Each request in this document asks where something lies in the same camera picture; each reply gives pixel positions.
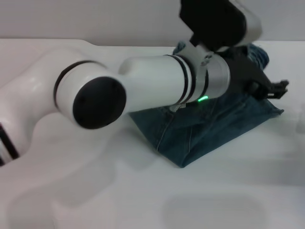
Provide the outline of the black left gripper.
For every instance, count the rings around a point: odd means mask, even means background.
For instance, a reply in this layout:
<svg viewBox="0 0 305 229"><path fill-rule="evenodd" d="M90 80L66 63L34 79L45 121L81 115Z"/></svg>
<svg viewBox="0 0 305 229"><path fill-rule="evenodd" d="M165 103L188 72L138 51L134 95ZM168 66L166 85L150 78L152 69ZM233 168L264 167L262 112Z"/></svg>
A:
<svg viewBox="0 0 305 229"><path fill-rule="evenodd" d="M281 99L287 93L287 80L271 83L263 70L240 52L225 52L230 82L226 94L247 94L255 99Z"/></svg>

